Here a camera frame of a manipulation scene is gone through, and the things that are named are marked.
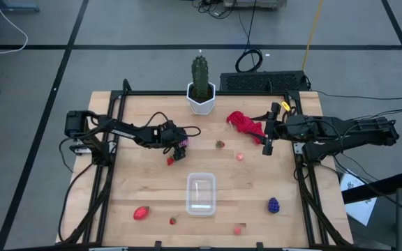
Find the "red cloth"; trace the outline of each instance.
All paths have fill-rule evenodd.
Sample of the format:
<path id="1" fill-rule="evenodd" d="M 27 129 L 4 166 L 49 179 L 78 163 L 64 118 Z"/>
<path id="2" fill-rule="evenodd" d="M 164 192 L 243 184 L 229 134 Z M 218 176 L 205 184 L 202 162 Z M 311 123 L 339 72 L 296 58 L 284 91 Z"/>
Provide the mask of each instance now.
<path id="1" fill-rule="evenodd" d="M 262 135 L 263 137 L 265 134 L 262 130 L 262 124 L 260 122 L 254 123 L 249 117 L 244 116 L 244 114 L 240 111 L 235 111 L 229 115 L 226 119 L 227 122 L 231 122 L 234 126 L 237 127 L 239 132 L 253 132 L 258 135 Z M 260 140 L 257 137 L 252 136 L 256 144 L 260 144 Z"/>

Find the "wooden table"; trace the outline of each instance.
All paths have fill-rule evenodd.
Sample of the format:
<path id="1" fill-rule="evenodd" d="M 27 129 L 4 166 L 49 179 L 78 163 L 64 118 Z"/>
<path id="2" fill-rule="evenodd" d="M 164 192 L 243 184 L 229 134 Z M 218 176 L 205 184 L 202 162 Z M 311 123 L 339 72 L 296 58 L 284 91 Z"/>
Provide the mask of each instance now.
<path id="1" fill-rule="evenodd" d="M 322 115 L 317 93 L 300 94 L 304 114 Z M 106 114 L 109 97 L 110 92 L 94 92 L 89 109 Z M 123 121 L 140 126 L 154 112 L 161 111 L 178 126 L 198 126 L 202 133 L 189 139 L 187 157 L 171 166 L 167 166 L 162 149 L 144 149 L 129 139 L 119 140 L 103 245 L 154 246 L 155 241 L 162 241 L 166 247 L 249 248 L 256 242 L 263 242 L 266 248 L 308 247 L 299 185 L 292 176 L 295 163 L 291 142 L 275 141 L 272 156 L 265 156 L 262 145 L 255 145 L 251 136 L 238 133 L 225 122 L 235 110 L 259 116 L 270 109 L 271 102 L 282 101 L 282 97 L 274 96 L 217 96 L 209 116 L 195 116 L 185 96 L 127 96 Z M 152 125 L 162 122 L 163 118 L 156 116 Z M 224 149 L 215 148 L 217 139 L 225 142 Z M 241 162 L 235 158 L 238 153 L 244 154 Z M 73 178 L 89 163 L 89 155 L 77 157 Z M 334 168 L 331 158 L 322 163 Z M 82 176 L 70 192 L 62 224 L 64 236 L 87 212 L 95 169 Z M 323 167 L 315 169 L 325 215 L 352 242 L 335 173 Z M 216 176 L 213 217 L 186 213 L 186 179 L 193 172 Z M 267 211 L 271 197 L 281 205 L 275 215 Z M 138 206 L 150 206 L 146 220 L 133 219 Z M 177 224 L 170 225 L 170 218 L 176 215 Z M 319 243 L 317 218 L 313 211 L 311 215 L 315 241 Z M 92 240 L 98 220 L 96 216 Z M 244 227 L 241 236 L 234 235 L 237 225 Z"/>

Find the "white cable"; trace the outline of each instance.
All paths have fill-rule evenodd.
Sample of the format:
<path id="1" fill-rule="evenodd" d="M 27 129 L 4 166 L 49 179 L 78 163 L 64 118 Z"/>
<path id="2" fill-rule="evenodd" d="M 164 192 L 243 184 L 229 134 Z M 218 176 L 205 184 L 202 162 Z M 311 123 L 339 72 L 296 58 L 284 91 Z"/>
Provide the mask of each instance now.
<path id="1" fill-rule="evenodd" d="M 18 28 L 16 25 L 14 25 L 2 12 L 2 10 L 0 9 L 0 13 L 1 15 L 4 17 L 4 19 L 7 20 L 7 22 L 9 22 L 9 24 L 12 24 L 13 27 L 15 27 L 18 31 L 20 31 L 25 37 L 26 37 L 26 41 L 24 42 L 23 46 L 21 46 L 21 48 L 16 49 L 16 50 L 10 50 L 10 51 L 5 51 L 5 52 L 0 52 L 0 54 L 7 54 L 7 53 L 11 53 L 11 52 L 19 52 L 20 50 L 23 50 L 26 45 L 27 45 L 27 41 L 29 41 L 29 37 L 25 34 L 25 32 L 23 32 L 20 28 Z"/>

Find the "plastic container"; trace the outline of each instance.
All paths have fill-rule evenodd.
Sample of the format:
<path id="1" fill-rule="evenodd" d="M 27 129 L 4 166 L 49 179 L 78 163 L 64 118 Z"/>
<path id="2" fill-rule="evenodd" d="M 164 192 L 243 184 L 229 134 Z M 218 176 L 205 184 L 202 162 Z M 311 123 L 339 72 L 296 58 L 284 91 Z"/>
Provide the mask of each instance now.
<path id="1" fill-rule="evenodd" d="M 216 179 L 210 173 L 187 177 L 186 211 L 189 215 L 209 216 L 216 210 Z"/>

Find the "keyboard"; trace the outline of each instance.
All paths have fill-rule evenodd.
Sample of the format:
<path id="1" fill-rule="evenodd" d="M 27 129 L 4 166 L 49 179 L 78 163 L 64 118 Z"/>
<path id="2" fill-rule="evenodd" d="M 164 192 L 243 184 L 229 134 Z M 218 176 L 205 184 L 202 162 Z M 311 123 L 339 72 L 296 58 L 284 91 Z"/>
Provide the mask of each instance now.
<path id="1" fill-rule="evenodd" d="M 222 73 L 222 91 L 307 91 L 304 72 Z"/>

